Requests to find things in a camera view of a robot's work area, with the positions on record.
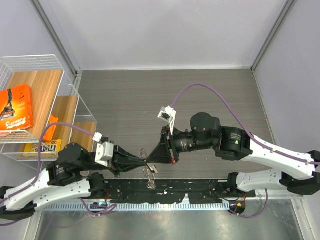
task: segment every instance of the orange package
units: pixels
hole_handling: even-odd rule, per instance
[[[54,117],[53,115],[50,115],[49,118],[49,124],[53,124],[58,122],[58,118]],[[43,140],[45,142],[50,142],[52,140],[52,138],[54,137],[55,131],[56,131],[57,125],[51,126],[49,127],[49,129],[45,132],[44,136],[43,136]]]
[[[27,84],[0,91],[0,130],[34,126],[32,91]]]

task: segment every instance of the wooden shelf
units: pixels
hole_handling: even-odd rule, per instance
[[[75,122],[74,125],[84,130],[87,130],[93,134],[96,132],[97,123],[95,121],[94,122]],[[73,129],[70,143],[80,144],[82,147],[84,147],[89,152],[91,152],[94,141],[92,136],[86,133],[83,133],[82,131]]]
[[[32,89],[33,127],[27,131],[40,138],[47,125],[53,99],[56,95],[62,70],[15,72],[7,88],[28,84]]]
[[[72,124],[76,114],[78,96],[57,96],[52,115],[58,118],[59,122]],[[61,139],[61,150],[69,143],[71,127],[58,125],[55,129],[53,139]]]

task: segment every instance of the black cable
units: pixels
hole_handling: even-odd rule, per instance
[[[240,199],[240,197],[238,197],[236,200],[228,200],[228,199],[224,198],[223,196],[219,195],[218,193],[216,193],[215,191],[213,192],[213,194],[217,195],[219,198],[221,198],[227,202],[236,202]]]

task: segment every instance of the white wall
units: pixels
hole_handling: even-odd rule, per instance
[[[296,1],[256,70],[277,144],[298,152],[320,151],[319,9],[319,0]],[[320,236],[320,192],[306,201]]]
[[[67,69],[29,0],[1,1],[0,22],[0,57],[54,54]],[[0,187],[18,186],[35,175],[35,170],[0,155]],[[23,239],[27,223],[23,220],[0,227],[0,238]]]
[[[286,2],[48,1],[83,70],[251,67]]]

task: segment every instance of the gray wood floor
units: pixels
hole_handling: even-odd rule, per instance
[[[165,122],[157,118],[161,107],[172,103],[191,83],[217,89],[260,138],[272,142],[253,75],[248,69],[234,70],[125,70],[85,71],[79,93],[98,124],[97,131],[109,136],[126,151],[150,153],[160,140]],[[190,129],[190,118],[207,112],[223,126],[240,127],[222,101],[203,87],[187,90],[175,106],[175,127]],[[215,157],[213,150],[180,154],[176,165],[157,165],[156,178],[226,178],[232,172],[257,172],[267,167],[248,162],[230,162]],[[142,178],[142,169],[123,173],[122,178]]]

